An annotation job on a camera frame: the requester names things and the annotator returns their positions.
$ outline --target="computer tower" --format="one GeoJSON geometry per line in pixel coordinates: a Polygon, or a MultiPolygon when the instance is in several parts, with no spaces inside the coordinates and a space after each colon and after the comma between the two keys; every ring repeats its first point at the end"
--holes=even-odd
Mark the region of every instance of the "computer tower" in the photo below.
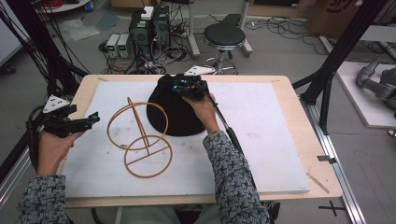
{"type": "Polygon", "coordinates": [[[165,49],[170,47],[169,6],[155,7],[152,22],[157,39],[157,48],[165,49]]]}
{"type": "Polygon", "coordinates": [[[153,26],[151,21],[142,20],[141,14],[141,12],[134,12],[132,14],[131,23],[129,25],[129,34],[132,39],[134,53],[138,53],[145,60],[151,61],[153,26]]]}

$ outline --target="gray sweater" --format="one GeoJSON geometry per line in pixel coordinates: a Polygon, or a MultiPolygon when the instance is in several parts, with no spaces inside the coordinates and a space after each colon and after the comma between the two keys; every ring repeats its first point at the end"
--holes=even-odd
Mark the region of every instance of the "gray sweater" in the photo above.
{"type": "MultiPolygon", "coordinates": [[[[267,210],[251,183],[248,162],[222,132],[204,139],[216,182],[216,202],[221,223],[270,223],[267,210]]],[[[63,175],[33,178],[22,194],[18,223],[69,223],[64,212],[63,175]]]]}

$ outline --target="white board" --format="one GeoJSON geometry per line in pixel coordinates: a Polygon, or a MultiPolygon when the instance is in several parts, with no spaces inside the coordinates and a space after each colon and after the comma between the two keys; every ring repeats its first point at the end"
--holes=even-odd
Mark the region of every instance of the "white board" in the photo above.
{"type": "MultiPolygon", "coordinates": [[[[356,85],[358,73],[366,65],[367,63],[343,63],[337,71],[337,76],[367,127],[396,127],[396,119],[393,117],[396,111],[388,108],[371,91],[356,85]]],[[[394,65],[379,64],[371,80],[379,82],[382,72],[393,67],[394,65]]]]}
{"type": "MultiPolygon", "coordinates": [[[[309,191],[306,174],[271,84],[208,85],[238,137],[258,192],[309,191]]],[[[146,102],[155,86],[156,83],[151,82],[100,83],[86,115],[99,111],[101,120],[69,151],[64,166],[66,197],[214,194],[212,166],[202,144],[205,132],[189,137],[165,136],[173,147],[173,159],[166,171],[152,178],[129,174],[123,164],[124,151],[108,140],[107,123],[117,110],[127,105],[126,98],[146,102]]],[[[138,111],[146,133],[160,134],[149,124],[145,107],[139,106],[138,111]]],[[[115,120],[110,132],[116,142],[129,145],[140,134],[132,111],[124,114],[129,115],[115,120]]],[[[149,163],[147,161],[146,170],[153,167],[149,163]]]]}

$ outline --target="table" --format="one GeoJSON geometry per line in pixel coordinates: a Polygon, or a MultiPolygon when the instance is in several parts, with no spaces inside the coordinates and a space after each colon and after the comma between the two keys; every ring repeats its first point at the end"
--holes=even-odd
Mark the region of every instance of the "table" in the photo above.
{"type": "MultiPolygon", "coordinates": [[[[73,104],[78,111],[70,119],[81,119],[85,116],[97,85],[102,81],[157,81],[160,76],[117,76],[89,75],[84,77],[78,89],[73,104]]],[[[203,76],[210,82],[250,82],[270,83],[276,93],[276,98],[283,112],[285,121],[290,128],[291,137],[306,172],[311,190],[307,193],[260,194],[262,201],[279,201],[286,199],[338,198],[342,195],[340,184],[330,164],[319,161],[317,156],[324,155],[320,143],[306,117],[306,114],[292,88],[290,81],[282,76],[203,76]]],[[[98,207],[98,206],[128,206],[150,204],[187,204],[214,203],[213,195],[183,195],[172,197],[122,197],[122,198],[83,198],[66,199],[66,206],[98,207]]]]}

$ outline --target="stool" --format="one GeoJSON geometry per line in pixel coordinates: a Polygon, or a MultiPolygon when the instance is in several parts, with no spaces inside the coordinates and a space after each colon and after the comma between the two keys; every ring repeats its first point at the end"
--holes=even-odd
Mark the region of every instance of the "stool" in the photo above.
{"type": "Polygon", "coordinates": [[[208,62],[214,61],[213,67],[216,69],[215,74],[224,74],[224,70],[233,69],[233,73],[237,74],[235,64],[231,61],[233,55],[231,49],[237,49],[245,43],[245,33],[234,25],[227,23],[216,23],[209,25],[204,30],[204,41],[207,45],[219,50],[217,58],[210,58],[203,63],[203,66],[208,62]],[[229,59],[224,58],[224,52],[228,50],[229,59]],[[222,67],[223,63],[229,63],[230,67],[222,67]]]}

